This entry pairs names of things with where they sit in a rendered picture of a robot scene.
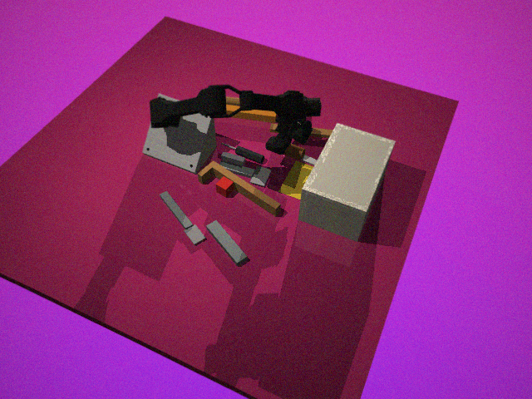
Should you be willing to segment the red cube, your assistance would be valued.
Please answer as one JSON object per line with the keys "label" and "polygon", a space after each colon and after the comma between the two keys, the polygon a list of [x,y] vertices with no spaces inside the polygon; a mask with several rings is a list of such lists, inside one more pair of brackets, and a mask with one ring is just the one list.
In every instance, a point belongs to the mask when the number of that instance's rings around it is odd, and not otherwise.
{"label": "red cube", "polygon": [[223,177],[216,184],[216,192],[227,198],[234,191],[234,182]]}

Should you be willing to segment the black-handled metal rod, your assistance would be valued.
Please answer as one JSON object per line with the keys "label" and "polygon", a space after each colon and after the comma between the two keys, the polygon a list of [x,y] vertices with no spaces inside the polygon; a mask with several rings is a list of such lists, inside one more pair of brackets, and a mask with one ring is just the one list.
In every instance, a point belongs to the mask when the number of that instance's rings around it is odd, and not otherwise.
{"label": "black-handled metal rod", "polygon": [[236,154],[244,156],[244,157],[249,158],[251,160],[257,161],[257,162],[259,162],[261,164],[264,161],[264,155],[260,155],[260,154],[258,154],[256,152],[253,152],[251,150],[245,149],[245,148],[243,148],[243,147],[241,147],[239,145],[236,148],[234,148],[233,146],[230,146],[230,145],[226,145],[224,143],[221,143],[221,145],[228,146],[229,148],[234,149]]}

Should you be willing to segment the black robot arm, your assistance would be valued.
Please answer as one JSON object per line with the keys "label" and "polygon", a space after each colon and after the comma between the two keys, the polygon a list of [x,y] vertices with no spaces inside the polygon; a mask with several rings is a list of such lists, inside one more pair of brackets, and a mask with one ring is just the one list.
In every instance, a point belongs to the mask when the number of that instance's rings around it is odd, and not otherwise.
{"label": "black robot arm", "polygon": [[[240,108],[226,115],[226,93],[230,89],[239,94]],[[194,114],[209,118],[230,118],[240,111],[274,111],[283,121],[321,116],[320,98],[304,98],[299,91],[287,91],[282,95],[270,96],[252,91],[239,91],[230,85],[208,86],[196,98],[184,101],[167,101],[157,97],[150,101],[151,128],[179,127],[180,117]],[[287,139],[304,145],[312,133],[312,122],[298,123],[288,129]]]}

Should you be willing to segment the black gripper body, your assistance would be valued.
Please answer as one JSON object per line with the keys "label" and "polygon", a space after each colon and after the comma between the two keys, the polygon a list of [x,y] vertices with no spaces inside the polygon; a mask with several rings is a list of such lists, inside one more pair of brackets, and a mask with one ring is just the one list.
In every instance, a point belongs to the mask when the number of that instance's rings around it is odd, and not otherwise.
{"label": "black gripper body", "polygon": [[270,150],[274,153],[282,155],[288,146],[288,129],[290,127],[294,127],[297,120],[299,123],[304,123],[306,121],[306,117],[304,117],[304,119],[294,119],[292,121],[283,121],[277,117],[276,122],[278,122],[278,126],[276,127],[275,131],[279,133],[277,137],[272,136],[269,138],[266,143],[266,150]]}

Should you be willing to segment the orange rod with dark cylindrical end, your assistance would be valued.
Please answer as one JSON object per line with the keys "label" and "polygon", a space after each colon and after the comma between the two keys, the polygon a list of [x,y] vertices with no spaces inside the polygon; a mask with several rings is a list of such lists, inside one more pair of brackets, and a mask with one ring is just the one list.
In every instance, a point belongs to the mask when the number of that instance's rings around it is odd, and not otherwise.
{"label": "orange rod with dark cylindrical end", "polygon": [[239,98],[226,97],[226,105],[240,106]]}

